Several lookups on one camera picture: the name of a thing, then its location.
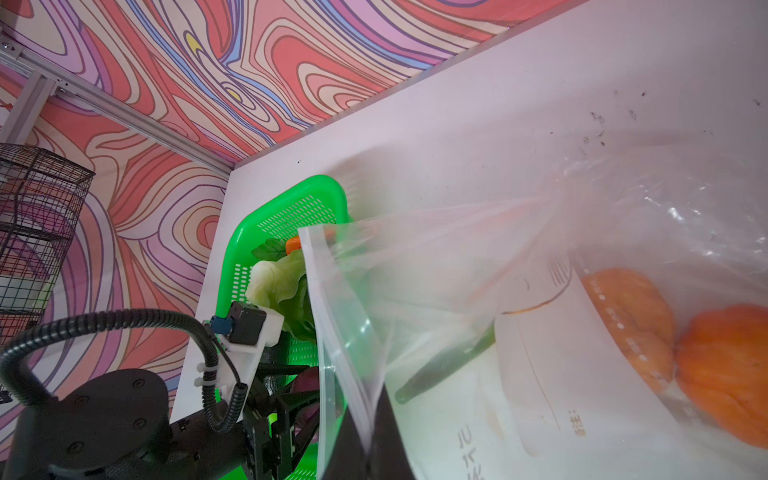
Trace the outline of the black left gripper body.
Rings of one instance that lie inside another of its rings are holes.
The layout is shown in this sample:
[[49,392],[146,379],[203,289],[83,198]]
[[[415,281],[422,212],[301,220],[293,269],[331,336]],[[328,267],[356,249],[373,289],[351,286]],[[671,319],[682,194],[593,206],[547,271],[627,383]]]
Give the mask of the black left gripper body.
[[245,479],[287,479],[300,466],[319,429],[313,419],[295,439],[295,415],[319,390],[292,393],[306,365],[261,364],[250,387],[242,419],[227,433],[209,429],[203,412],[173,424],[173,458],[182,465],[176,479],[226,479],[236,470]]

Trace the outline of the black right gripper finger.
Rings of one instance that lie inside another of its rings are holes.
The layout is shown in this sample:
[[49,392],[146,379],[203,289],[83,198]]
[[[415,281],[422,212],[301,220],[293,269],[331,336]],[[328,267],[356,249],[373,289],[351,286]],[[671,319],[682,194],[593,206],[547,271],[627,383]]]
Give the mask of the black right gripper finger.
[[324,479],[415,480],[387,389],[382,390],[370,448],[365,450],[348,412],[344,414]]

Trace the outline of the green lettuce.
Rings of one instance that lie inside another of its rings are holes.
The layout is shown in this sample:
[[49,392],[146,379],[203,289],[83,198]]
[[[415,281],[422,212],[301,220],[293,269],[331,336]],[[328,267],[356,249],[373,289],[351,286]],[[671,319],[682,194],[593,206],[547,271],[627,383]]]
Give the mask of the green lettuce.
[[295,339],[315,343],[316,328],[299,237],[268,239],[252,255],[256,263],[250,269],[246,300],[282,315],[283,330]]

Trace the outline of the clear zip top bag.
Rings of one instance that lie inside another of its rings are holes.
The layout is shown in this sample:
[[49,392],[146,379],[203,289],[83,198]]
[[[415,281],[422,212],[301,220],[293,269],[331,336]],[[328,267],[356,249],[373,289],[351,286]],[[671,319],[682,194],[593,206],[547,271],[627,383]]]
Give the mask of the clear zip top bag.
[[[303,228],[321,369],[319,477],[346,412],[363,448],[384,388],[416,479],[763,479],[767,447],[676,382],[702,312],[767,309],[767,160],[702,143],[563,160],[509,199]],[[626,268],[671,307],[654,393],[581,278]],[[433,389],[395,393],[445,348],[496,342]]]

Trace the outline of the orange bell pepper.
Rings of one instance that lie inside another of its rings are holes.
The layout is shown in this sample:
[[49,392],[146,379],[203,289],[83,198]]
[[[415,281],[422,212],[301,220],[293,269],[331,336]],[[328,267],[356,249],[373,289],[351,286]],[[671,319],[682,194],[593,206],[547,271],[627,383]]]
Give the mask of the orange bell pepper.
[[740,304],[695,316],[675,348],[676,382],[716,425],[767,447],[767,309]]

